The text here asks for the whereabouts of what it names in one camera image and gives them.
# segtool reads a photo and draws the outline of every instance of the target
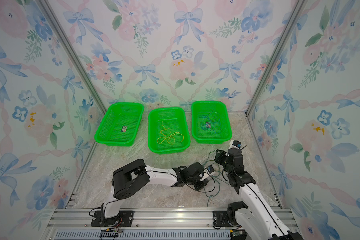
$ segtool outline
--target wire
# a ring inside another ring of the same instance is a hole
[[[162,131],[170,130],[170,128],[165,128],[165,127],[164,127],[163,121],[161,122],[161,125],[163,126],[163,129],[161,129],[161,130],[159,131],[159,133],[163,134]],[[158,144],[161,144],[161,143],[163,143],[165,140],[167,140],[168,144],[174,145],[175,142],[176,142],[176,139],[175,139],[174,136],[177,135],[177,134],[180,134],[181,136],[183,136],[183,139],[180,141],[180,142],[182,142],[182,141],[184,140],[184,135],[181,134],[180,132],[174,132],[174,133],[170,133],[170,134],[163,134],[164,137],[159,137],[159,138],[156,140],[156,142],[157,142]]]

